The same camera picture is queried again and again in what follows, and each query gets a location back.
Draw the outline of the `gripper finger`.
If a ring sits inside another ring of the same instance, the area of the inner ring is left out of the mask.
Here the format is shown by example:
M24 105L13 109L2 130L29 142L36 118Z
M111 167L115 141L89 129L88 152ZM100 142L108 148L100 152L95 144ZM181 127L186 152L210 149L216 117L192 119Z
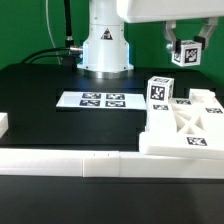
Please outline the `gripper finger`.
M210 17L203 19L203 26L198 35L194 37L194 40L202 45L202 49L206 50L209 46L209 41L218 26L218 18Z
M175 28L176 28L175 20L164 22L163 34L165 39L168 41L166 49L170 54L181 52L181 40L175 36L174 34Z

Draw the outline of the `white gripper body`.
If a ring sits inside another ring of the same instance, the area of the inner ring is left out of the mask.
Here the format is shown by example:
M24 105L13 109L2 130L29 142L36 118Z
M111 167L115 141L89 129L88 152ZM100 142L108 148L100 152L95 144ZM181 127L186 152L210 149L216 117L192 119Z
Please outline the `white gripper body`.
M128 23L224 16L224 0L116 0L116 8Z

